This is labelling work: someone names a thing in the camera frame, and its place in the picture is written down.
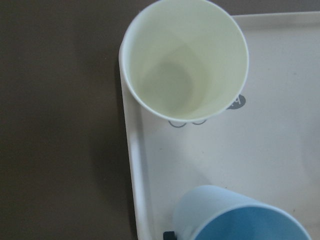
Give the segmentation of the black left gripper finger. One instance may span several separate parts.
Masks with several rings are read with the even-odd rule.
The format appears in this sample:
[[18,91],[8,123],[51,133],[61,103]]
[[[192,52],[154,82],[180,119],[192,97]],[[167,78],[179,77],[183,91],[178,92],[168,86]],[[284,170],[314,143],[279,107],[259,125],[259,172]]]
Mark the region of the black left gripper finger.
[[176,240],[176,234],[174,231],[165,231],[163,233],[163,240]]

